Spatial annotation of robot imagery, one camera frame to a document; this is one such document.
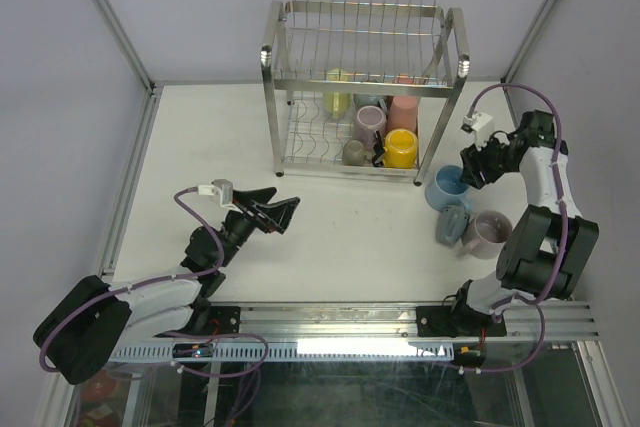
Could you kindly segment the light blue ribbed mug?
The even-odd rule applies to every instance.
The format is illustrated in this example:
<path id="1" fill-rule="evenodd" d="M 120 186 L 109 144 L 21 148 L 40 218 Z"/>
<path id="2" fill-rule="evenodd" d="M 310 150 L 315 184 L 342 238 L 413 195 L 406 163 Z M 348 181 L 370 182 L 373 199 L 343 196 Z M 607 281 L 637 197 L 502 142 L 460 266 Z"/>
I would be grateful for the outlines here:
<path id="1" fill-rule="evenodd" d="M 471 212 L 467 197 L 470 186 L 461 180 L 462 173 L 462 168 L 455 165 L 445 165 L 435 173 L 425 189 L 425 200 L 432 209 L 442 212 L 448 206 L 459 206 Z"/>

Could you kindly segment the blue-grey speckled jug mug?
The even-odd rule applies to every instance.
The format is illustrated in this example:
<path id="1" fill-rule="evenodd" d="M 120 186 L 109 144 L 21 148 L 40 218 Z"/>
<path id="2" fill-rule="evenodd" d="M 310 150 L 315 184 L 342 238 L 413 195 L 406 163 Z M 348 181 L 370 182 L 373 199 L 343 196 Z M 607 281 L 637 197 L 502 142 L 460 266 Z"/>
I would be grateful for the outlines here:
<path id="1" fill-rule="evenodd" d="M 469 223 L 470 216 L 461 205 L 446 206 L 439 214 L 436 223 L 436 241 L 453 246 L 463 235 Z"/>

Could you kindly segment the lilac mug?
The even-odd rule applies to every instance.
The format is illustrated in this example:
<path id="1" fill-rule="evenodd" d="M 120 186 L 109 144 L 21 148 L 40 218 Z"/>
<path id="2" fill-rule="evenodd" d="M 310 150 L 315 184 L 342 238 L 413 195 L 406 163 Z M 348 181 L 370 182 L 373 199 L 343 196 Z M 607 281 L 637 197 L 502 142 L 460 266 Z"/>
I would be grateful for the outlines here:
<path id="1" fill-rule="evenodd" d="M 512 231 L 512 223 L 504 214 L 492 210 L 480 212 L 464 231 L 457 257 L 494 259 L 499 256 Z"/>
<path id="2" fill-rule="evenodd" d="M 372 150 L 376 143 L 376 133 L 382 133 L 386 126 L 386 115 L 374 105 L 363 106 L 355 114 L 353 138 L 360 141 L 366 150 Z"/>

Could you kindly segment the yellow enamel mug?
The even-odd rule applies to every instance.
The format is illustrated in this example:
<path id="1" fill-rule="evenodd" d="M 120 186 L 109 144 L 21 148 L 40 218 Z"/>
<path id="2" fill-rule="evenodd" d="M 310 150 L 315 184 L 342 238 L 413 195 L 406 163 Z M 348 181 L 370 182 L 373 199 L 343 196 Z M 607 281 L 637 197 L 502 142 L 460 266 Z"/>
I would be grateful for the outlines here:
<path id="1" fill-rule="evenodd" d="M 416 163 L 418 137 L 410 130 L 398 128 L 382 137 L 375 134 L 372 165 L 376 168 L 411 169 Z"/>

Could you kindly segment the tall pink cup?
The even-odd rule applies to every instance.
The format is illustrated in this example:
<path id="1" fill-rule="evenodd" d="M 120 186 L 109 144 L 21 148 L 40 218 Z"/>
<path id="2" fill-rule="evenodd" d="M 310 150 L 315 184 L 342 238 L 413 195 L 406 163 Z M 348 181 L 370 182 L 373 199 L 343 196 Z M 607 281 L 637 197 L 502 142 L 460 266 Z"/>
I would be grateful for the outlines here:
<path id="1" fill-rule="evenodd" d="M 414 96 L 394 96 L 389 107 L 386 121 L 386 132 L 405 129 L 417 131 L 418 107 L 420 99 Z"/>

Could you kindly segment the small grey-green cup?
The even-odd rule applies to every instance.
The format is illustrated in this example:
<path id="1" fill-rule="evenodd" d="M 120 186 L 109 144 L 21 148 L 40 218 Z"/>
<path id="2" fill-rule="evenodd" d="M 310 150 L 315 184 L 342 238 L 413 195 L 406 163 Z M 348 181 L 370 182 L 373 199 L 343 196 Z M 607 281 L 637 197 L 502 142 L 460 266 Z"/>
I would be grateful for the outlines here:
<path id="1" fill-rule="evenodd" d="M 344 145 L 341 158 L 345 166 L 362 167 L 369 162 L 367 149 L 357 139 L 351 139 Z"/>

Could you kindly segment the pink mug with handle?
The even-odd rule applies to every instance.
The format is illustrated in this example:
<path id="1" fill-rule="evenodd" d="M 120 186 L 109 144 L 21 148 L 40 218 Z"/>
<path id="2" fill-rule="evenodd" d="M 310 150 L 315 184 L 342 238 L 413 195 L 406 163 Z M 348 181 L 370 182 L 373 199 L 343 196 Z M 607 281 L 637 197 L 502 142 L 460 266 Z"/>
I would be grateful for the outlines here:
<path id="1" fill-rule="evenodd" d="M 413 85 L 414 79 L 409 76 L 396 76 L 393 80 L 394 84 Z"/>

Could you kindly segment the pale yellow-green mug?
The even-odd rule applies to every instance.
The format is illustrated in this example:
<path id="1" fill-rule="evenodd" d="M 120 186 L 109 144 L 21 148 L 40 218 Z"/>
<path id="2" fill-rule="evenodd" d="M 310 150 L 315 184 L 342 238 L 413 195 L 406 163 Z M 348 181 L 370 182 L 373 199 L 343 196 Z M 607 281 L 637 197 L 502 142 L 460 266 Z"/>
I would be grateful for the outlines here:
<path id="1" fill-rule="evenodd" d="M 352 80 L 352 74 L 343 69 L 335 68 L 327 72 L 327 81 L 348 82 Z M 323 102 L 325 110 L 335 120 L 341 119 L 351 106 L 349 93 L 324 93 Z"/>

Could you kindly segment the dark speckled grey mug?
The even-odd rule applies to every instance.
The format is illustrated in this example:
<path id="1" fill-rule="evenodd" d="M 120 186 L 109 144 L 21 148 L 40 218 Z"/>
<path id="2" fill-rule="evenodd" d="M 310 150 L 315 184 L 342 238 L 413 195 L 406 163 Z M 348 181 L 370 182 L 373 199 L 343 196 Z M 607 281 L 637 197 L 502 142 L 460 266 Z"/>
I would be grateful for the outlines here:
<path id="1" fill-rule="evenodd" d="M 354 108 L 359 110 L 365 106 L 379 107 L 384 113 L 388 112 L 387 97 L 378 94 L 353 94 Z"/>

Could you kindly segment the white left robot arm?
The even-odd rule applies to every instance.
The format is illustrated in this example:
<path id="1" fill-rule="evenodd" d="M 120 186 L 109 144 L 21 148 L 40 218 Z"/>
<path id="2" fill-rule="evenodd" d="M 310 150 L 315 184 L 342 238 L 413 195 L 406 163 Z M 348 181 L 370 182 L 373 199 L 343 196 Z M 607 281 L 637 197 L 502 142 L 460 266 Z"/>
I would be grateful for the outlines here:
<path id="1" fill-rule="evenodd" d="M 238 339 L 210 299 L 224 268 L 257 231 L 284 234 L 301 200 L 275 200 L 276 188 L 237 190 L 225 179 L 187 187 L 176 204 L 199 222 L 174 270 L 142 280 L 82 278 L 33 334 L 40 368 L 71 385 L 89 380 L 111 357 L 161 336 L 200 342 Z"/>

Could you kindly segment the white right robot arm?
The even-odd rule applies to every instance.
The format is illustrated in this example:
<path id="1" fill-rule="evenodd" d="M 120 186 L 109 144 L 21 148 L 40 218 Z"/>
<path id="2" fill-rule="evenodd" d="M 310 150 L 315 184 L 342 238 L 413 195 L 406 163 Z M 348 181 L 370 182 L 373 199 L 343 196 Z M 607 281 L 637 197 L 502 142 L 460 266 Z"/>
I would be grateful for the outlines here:
<path id="1" fill-rule="evenodd" d="M 502 246 L 494 273 L 458 289 L 447 310 L 455 334 L 472 335 L 499 322 L 512 302 L 564 300 L 573 293 L 599 227 L 572 198 L 568 148 L 558 132 L 552 114 L 534 110 L 523 114 L 504 141 L 489 135 L 484 145 L 462 151 L 462 182 L 481 189 L 518 173 L 527 207 Z"/>

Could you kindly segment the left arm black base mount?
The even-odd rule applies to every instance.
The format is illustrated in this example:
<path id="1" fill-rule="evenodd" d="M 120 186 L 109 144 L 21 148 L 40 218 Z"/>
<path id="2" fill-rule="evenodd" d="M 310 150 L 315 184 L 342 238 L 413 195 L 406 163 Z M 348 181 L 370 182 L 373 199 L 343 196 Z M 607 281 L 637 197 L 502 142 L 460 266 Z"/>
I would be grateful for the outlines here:
<path id="1" fill-rule="evenodd" d="M 181 329 L 170 329 L 158 337 L 170 337 L 170 332 L 179 336 L 208 336 L 239 332 L 241 308 L 237 305 L 218 305 L 208 300 L 197 300 L 190 305 L 190 317 Z"/>

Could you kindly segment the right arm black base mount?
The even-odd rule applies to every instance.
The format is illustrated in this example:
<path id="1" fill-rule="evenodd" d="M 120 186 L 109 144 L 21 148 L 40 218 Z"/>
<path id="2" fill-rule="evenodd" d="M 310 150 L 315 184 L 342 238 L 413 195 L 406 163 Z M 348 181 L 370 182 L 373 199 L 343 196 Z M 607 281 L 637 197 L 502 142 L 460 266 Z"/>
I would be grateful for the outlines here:
<path id="1" fill-rule="evenodd" d="M 443 299 L 440 304 L 420 305 L 415 308 L 419 337 L 505 337 L 503 321 L 495 323 L 490 315 L 469 308 L 466 295 L 459 291 Z"/>

